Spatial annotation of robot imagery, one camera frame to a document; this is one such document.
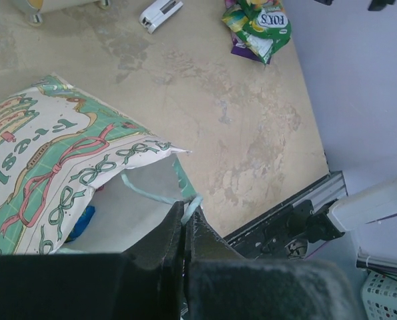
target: green bow print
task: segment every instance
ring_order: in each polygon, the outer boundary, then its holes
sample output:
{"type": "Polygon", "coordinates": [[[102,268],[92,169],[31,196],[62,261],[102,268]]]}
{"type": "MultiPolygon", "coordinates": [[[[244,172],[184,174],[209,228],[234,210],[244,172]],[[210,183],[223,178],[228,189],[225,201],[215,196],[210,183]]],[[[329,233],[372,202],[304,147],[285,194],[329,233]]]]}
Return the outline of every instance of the green bow print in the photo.
{"type": "Polygon", "coordinates": [[[115,169],[117,167],[117,164],[115,162],[107,161],[107,158],[109,155],[105,155],[103,157],[103,160],[100,161],[94,168],[85,168],[82,169],[78,174],[71,176],[71,180],[69,182],[76,180],[79,178],[79,182],[83,185],[89,185],[95,179],[101,172],[106,172],[110,171],[112,169],[115,169]]]}
{"type": "Polygon", "coordinates": [[[49,252],[53,250],[53,242],[51,240],[44,240],[45,234],[44,234],[44,225],[41,226],[41,240],[39,241],[39,254],[43,255],[44,254],[44,248],[46,246],[50,247],[49,252]]]}
{"type": "Polygon", "coordinates": [[[171,147],[171,142],[161,142],[158,140],[145,140],[144,142],[155,143],[162,151],[165,151],[171,147]]]}
{"type": "Polygon", "coordinates": [[[117,152],[115,152],[115,154],[124,157],[123,164],[127,165],[129,163],[129,159],[133,157],[136,153],[145,153],[146,151],[152,151],[154,153],[157,153],[159,150],[148,147],[144,143],[136,143],[131,147],[131,149],[118,150],[117,152]]]}
{"type": "Polygon", "coordinates": [[[49,223],[50,225],[57,225],[57,240],[60,241],[62,239],[62,221],[64,210],[69,210],[73,207],[73,203],[75,202],[75,198],[84,197],[85,189],[80,192],[73,193],[73,189],[71,187],[64,187],[60,194],[60,203],[59,205],[50,212],[49,215],[49,223]],[[55,213],[58,213],[57,218],[53,219],[55,213]]]}

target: purple wrapper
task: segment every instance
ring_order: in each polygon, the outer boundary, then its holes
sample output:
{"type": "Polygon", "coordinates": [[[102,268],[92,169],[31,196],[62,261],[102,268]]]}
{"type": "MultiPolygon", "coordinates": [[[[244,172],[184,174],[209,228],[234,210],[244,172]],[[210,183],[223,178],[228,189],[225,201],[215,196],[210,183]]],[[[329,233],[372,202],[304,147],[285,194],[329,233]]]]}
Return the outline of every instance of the purple wrapper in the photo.
{"type": "MultiPolygon", "coordinates": [[[[236,0],[225,0],[226,9],[229,9],[232,5],[236,4],[236,0]]],[[[233,55],[239,55],[240,57],[244,57],[247,59],[251,59],[254,61],[260,61],[259,57],[253,53],[252,50],[246,47],[243,41],[237,38],[234,32],[231,32],[231,40],[232,40],[232,50],[231,53],[233,55]]],[[[268,59],[267,65],[270,64],[271,57],[268,59]]]]}
{"type": "MultiPolygon", "coordinates": [[[[238,43],[237,39],[232,39],[232,50],[231,53],[233,55],[239,55],[240,57],[248,58],[254,61],[262,62],[257,55],[253,53],[252,50],[245,47],[244,43],[238,43]]],[[[270,64],[271,57],[268,59],[267,65],[270,64]]]]}

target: green wrapper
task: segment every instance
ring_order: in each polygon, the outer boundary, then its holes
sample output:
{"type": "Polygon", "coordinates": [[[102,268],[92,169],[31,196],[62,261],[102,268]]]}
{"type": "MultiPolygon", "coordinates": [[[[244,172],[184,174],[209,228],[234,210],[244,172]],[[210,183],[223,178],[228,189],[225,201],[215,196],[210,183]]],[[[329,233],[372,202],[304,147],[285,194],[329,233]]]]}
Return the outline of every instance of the green wrapper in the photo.
{"type": "Polygon", "coordinates": [[[288,42],[292,33],[292,26],[286,16],[282,2],[270,0],[261,5],[254,5],[253,3],[250,4],[249,1],[251,0],[238,0],[247,18],[249,18],[248,23],[244,25],[244,31],[262,39],[280,39],[288,42]]]}
{"type": "Polygon", "coordinates": [[[257,55],[267,63],[271,55],[283,47],[288,39],[262,39],[247,32],[244,27],[250,22],[239,5],[233,5],[222,16],[222,21],[257,55]]]}

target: white wall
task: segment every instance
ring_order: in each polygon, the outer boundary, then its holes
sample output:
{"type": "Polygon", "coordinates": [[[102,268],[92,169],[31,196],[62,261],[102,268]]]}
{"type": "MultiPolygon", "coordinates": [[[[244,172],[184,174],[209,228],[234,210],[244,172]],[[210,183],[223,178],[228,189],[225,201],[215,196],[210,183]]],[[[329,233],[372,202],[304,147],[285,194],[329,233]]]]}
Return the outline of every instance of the white wall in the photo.
{"type": "MultiPolygon", "coordinates": [[[[397,2],[284,4],[330,169],[350,194],[397,175],[397,2]]],[[[397,218],[357,234],[363,250],[397,259],[397,218]]]]}

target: pink ribbon print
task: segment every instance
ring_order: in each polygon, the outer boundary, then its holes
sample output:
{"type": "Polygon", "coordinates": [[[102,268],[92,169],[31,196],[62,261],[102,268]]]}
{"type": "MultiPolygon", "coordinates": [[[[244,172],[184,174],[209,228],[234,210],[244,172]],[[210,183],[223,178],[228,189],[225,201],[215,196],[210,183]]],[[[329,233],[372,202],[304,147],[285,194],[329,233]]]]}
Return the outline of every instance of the pink ribbon print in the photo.
{"type": "Polygon", "coordinates": [[[88,155],[94,155],[94,154],[104,150],[105,148],[107,148],[109,146],[109,142],[107,142],[105,140],[105,137],[114,128],[115,128],[115,126],[112,123],[112,124],[108,125],[99,134],[98,137],[86,137],[86,138],[80,139],[79,141],[77,141],[73,145],[71,145],[69,148],[67,148],[65,150],[65,152],[62,153],[58,162],[56,162],[56,164],[53,166],[53,168],[50,172],[48,172],[45,175],[40,175],[37,177],[30,178],[30,180],[28,180],[28,182],[26,182],[26,184],[23,188],[23,202],[20,206],[19,212],[17,212],[15,215],[7,218],[7,220],[4,221],[4,223],[2,224],[2,226],[0,228],[0,234],[2,233],[3,237],[4,237],[5,232],[7,231],[7,228],[10,225],[18,222],[18,220],[21,220],[22,223],[28,228],[34,226],[34,224],[37,222],[39,216],[41,215],[41,213],[44,210],[45,202],[47,200],[47,194],[49,192],[51,182],[52,182],[54,176],[56,176],[56,174],[58,174],[58,172],[61,170],[63,164],[66,161],[74,159],[74,158],[86,157],[88,155]],[[89,143],[82,145],[82,143],[89,141],[89,140],[92,140],[93,142],[89,142],[89,143]],[[71,153],[73,153],[75,151],[78,151],[78,150],[81,150],[84,148],[95,147],[100,144],[102,144],[102,145],[99,148],[97,148],[96,150],[89,151],[86,153],[76,154],[76,155],[70,155],[71,153]],[[27,206],[29,204],[29,199],[31,198],[33,192],[44,182],[46,182],[46,183],[45,183],[45,187],[43,190],[43,196],[41,198],[41,204],[38,207],[38,209],[36,210],[36,212],[34,213],[34,215],[32,216],[31,220],[28,221],[28,220],[26,220],[24,214],[25,214],[27,206]]]}

